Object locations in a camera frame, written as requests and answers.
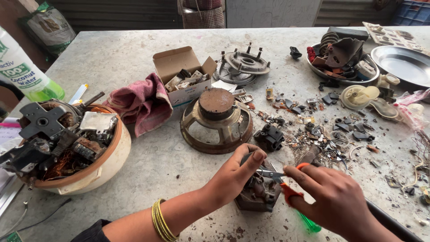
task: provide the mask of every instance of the black cable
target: black cable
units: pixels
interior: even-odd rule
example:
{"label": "black cable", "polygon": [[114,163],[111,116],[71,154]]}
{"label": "black cable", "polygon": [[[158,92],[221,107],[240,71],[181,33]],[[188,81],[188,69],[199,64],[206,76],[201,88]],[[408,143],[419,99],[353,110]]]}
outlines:
{"label": "black cable", "polygon": [[[33,225],[30,225],[30,226],[27,226],[27,227],[25,227],[25,228],[23,228],[23,229],[20,229],[20,230],[17,230],[16,232],[21,232],[21,231],[23,231],[23,230],[26,230],[26,229],[29,229],[29,228],[31,228],[31,227],[33,227],[33,226],[36,226],[36,225],[38,225],[38,224],[40,224],[40,223],[42,223],[42,222],[44,222],[44,221],[46,221],[48,218],[50,218],[52,215],[54,215],[54,213],[56,212],[56,211],[58,211],[58,209],[60,209],[62,206],[64,206],[64,205],[66,205],[66,203],[69,203],[69,202],[71,202],[72,201],[72,199],[71,198],[69,198],[69,199],[67,199],[66,201],[64,201],[63,203],[61,203],[61,205],[53,212],[53,213],[51,213],[49,216],[47,216],[45,219],[43,219],[42,221],[40,221],[40,222],[38,222],[38,223],[35,223],[35,224],[33,224]],[[10,233],[10,234],[7,234],[7,235],[5,235],[5,236],[3,236],[3,237],[1,237],[0,238],[0,241],[2,240],[2,239],[4,239],[4,238],[6,238],[6,237],[8,237],[8,236],[10,236],[11,234],[13,234],[14,233],[14,231],[12,232],[12,233]]]}

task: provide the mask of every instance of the sleeve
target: sleeve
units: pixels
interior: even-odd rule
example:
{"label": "sleeve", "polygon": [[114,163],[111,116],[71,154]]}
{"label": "sleeve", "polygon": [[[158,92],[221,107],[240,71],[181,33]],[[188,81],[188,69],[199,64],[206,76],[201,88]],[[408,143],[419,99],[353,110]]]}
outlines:
{"label": "sleeve", "polygon": [[71,242],[110,242],[101,229],[110,222],[104,219],[98,220],[90,228],[78,234]]}

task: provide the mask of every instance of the fingernail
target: fingernail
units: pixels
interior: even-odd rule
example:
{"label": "fingernail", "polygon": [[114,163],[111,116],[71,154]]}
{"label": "fingernail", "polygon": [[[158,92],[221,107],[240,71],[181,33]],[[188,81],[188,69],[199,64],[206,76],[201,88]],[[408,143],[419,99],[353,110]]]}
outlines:
{"label": "fingernail", "polygon": [[261,158],[263,158],[263,154],[261,152],[256,151],[256,152],[254,152],[253,158],[254,158],[254,160],[259,161],[259,160],[261,160]]}

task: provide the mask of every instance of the hand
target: hand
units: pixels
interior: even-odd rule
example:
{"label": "hand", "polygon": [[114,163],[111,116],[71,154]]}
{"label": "hand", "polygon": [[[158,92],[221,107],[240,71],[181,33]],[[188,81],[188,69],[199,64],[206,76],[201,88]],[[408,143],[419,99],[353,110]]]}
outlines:
{"label": "hand", "polygon": [[[254,152],[245,164],[240,166],[242,158]],[[214,177],[203,187],[215,201],[216,209],[233,201],[242,191],[245,183],[267,158],[267,154],[255,145],[242,144],[221,166]]]}
{"label": "hand", "polygon": [[360,185],[350,176],[312,165],[301,171],[285,166],[284,171],[316,200],[308,204],[300,196],[289,197],[290,204],[315,223],[350,242],[400,241],[371,214]]}

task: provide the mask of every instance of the woman's left hand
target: woman's left hand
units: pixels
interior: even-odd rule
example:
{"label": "woman's left hand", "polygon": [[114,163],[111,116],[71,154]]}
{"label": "woman's left hand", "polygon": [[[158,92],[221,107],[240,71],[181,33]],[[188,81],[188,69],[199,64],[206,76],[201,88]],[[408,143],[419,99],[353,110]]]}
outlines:
{"label": "woman's left hand", "polygon": [[[250,152],[254,153],[244,165],[240,166],[242,158]],[[267,154],[255,145],[245,143],[239,146],[203,187],[205,192],[208,192],[208,195],[213,198],[214,206],[220,208],[233,201],[265,158],[267,158]]]}

